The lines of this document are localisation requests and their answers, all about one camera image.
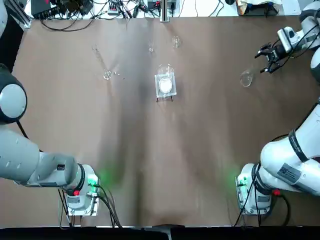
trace white surface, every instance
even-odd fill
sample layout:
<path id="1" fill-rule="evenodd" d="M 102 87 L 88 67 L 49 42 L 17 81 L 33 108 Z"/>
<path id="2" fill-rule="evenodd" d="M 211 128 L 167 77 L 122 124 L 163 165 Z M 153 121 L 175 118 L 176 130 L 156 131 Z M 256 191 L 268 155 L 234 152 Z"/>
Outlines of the white surface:
<path id="1" fill-rule="evenodd" d="M 0 109 L 9 118 L 18 118 L 26 109 L 27 96 L 17 84 L 5 86 L 0 93 Z"/>
<path id="2" fill-rule="evenodd" d="M 4 0 L 0 0 L 0 37 L 4 33 L 4 30 L 7 25 L 8 14 L 6 7 L 4 5 Z"/>
<path id="3" fill-rule="evenodd" d="M 320 63 L 320 48 L 318 48 L 312 56 L 310 67 L 314 69 Z"/>
<path id="4" fill-rule="evenodd" d="M 224 4 L 224 8 L 219 12 L 219 16 L 238 16 L 238 11 L 236 4 L 228 5 L 226 4 L 225 0 L 221 0 Z M 98 14 L 101 8 L 104 6 L 103 4 L 106 2 L 106 0 L 95 0 L 94 14 Z M 198 12 L 198 17 L 208 17 L 217 7 L 219 4 L 219 0 L 177 0 L 176 9 L 174 11 L 174 17 L 178 17 L 180 12 L 180 17 L 196 17 Z M 131 10 L 131 14 L 133 13 L 133 8 L 135 7 L 134 2 L 129 2 L 127 4 L 127 7 L 129 10 Z M 218 13 L 218 11 L 222 8 L 222 4 L 220 3 L 214 14 L 212 14 L 212 17 L 215 17 Z M 282 5 L 276 7 L 279 10 L 279 15 L 299 15 L 301 13 L 300 5 L 298 0 L 282 0 Z M 108 4 L 105 6 L 105 8 L 102 10 L 107 11 L 108 10 Z M 25 12 L 31 16 L 31 3 L 29 2 L 27 6 L 25 7 Z M 84 16 L 83 19 L 89 19 L 92 15 L 89 13 L 88 15 Z M 141 10 L 139 11 L 137 18 L 153 18 L 151 13 L 144 14 Z M 114 16 L 109 16 L 107 13 L 101 16 L 101 18 L 108 18 L 112 19 Z"/>
<path id="5" fill-rule="evenodd" d="M 263 147 L 260 156 L 261 165 L 272 176 L 293 185 L 296 182 L 290 182 L 278 175 L 284 163 L 288 164 L 301 172 L 297 182 L 313 189 L 312 194 L 318 196 L 320 195 L 320 163 L 311 158 L 320 156 L 320 105 L 315 107 L 301 127 L 296 130 L 296 139 L 302 152 L 310 160 L 301 162 L 292 148 L 289 138 L 286 137 L 279 141 L 269 142 Z"/>
<path id="6" fill-rule="evenodd" d="M 39 162 L 38 146 L 5 125 L 0 125 L 0 143 L 0 178 L 28 181 Z"/>

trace metal stand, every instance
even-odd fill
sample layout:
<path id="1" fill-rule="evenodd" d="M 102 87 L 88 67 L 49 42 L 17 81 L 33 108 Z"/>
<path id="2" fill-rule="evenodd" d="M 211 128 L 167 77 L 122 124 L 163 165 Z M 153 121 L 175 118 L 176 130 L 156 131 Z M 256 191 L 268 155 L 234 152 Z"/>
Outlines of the metal stand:
<path id="1" fill-rule="evenodd" d="M 8 7 L 6 7 L 7 13 L 11 14 L 18 21 L 20 21 L 25 29 L 31 27 L 31 19 L 25 13 L 25 10 L 17 3 L 16 0 L 7 0 L 4 2 Z"/>
<path id="2" fill-rule="evenodd" d="M 162 97 L 163 98 L 163 97 Z M 172 98 L 172 95 L 170 96 L 170 98 L 171 98 L 171 102 L 173 102 L 174 100 L 173 100 L 173 98 Z M 156 102 L 158 102 L 158 97 L 156 98 Z"/>
<path id="3" fill-rule="evenodd" d="M 162 0 L 161 1 L 161 14 L 160 14 L 160 22 L 162 23 L 167 23 L 169 22 L 169 16 L 168 16 L 168 11 L 167 7 L 168 6 L 168 0 Z"/>

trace small glass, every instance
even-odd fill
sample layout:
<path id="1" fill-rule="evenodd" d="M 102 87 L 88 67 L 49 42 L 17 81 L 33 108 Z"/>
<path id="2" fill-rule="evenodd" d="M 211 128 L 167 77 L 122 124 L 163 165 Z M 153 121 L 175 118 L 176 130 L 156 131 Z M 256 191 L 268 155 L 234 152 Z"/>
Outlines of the small glass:
<path id="1" fill-rule="evenodd" d="M 170 64 L 161 64 L 154 76 L 157 98 L 166 98 L 177 94 L 175 71 Z"/>
<path id="2" fill-rule="evenodd" d="M 252 67 L 248 68 L 245 70 L 243 73 L 240 75 L 240 83 L 242 86 L 249 87 L 255 77 L 255 71 Z"/>
<path id="3" fill-rule="evenodd" d="M 173 47 L 177 49 L 181 45 L 181 40 L 179 36 L 173 36 L 172 38 Z"/>
<path id="4" fill-rule="evenodd" d="M 96 44 L 93 45 L 92 50 L 93 50 L 96 58 L 99 60 L 101 67 L 103 68 L 103 78 L 105 80 L 110 80 L 111 76 L 112 76 L 112 72 L 110 70 L 107 70 L 105 61 L 104 61 L 103 57 L 101 56 L 100 51 L 98 50 L 98 46 Z"/>

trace label sticker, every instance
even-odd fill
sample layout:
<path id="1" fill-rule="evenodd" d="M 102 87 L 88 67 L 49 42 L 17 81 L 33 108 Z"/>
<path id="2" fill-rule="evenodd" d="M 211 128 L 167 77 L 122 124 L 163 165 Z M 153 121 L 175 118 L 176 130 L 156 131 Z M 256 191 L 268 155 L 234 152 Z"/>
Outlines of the label sticker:
<path id="1" fill-rule="evenodd" d="M 289 166 L 284 163 L 277 174 L 284 179 L 290 181 L 291 183 L 295 183 L 301 176 L 301 171 Z"/>
<path id="2" fill-rule="evenodd" d="M 270 196 L 258 196 L 256 201 L 259 203 L 267 203 L 269 200 Z"/>
<path id="3" fill-rule="evenodd" d="M 74 197 L 67 197 L 67 201 L 69 204 L 78 204 L 80 203 L 80 197 L 79 196 L 74 196 Z"/>

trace electronic equipment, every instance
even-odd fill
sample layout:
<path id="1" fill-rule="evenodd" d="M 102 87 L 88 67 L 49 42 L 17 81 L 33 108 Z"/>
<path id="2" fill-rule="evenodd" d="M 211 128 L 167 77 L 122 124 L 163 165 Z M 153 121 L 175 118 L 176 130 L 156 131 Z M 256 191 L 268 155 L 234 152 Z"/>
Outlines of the electronic equipment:
<path id="1" fill-rule="evenodd" d="M 161 2 L 159 0 L 148 0 L 147 2 L 147 7 L 148 9 L 153 9 L 155 7 L 155 5 L 157 4 L 157 2 Z M 176 9 L 176 5 L 177 5 L 177 0 L 167 0 L 167 9 L 172 10 L 172 9 Z"/>
<path id="2" fill-rule="evenodd" d="M 31 14 L 35 19 L 46 19 L 58 13 L 58 6 L 52 7 L 50 1 L 31 0 Z"/>

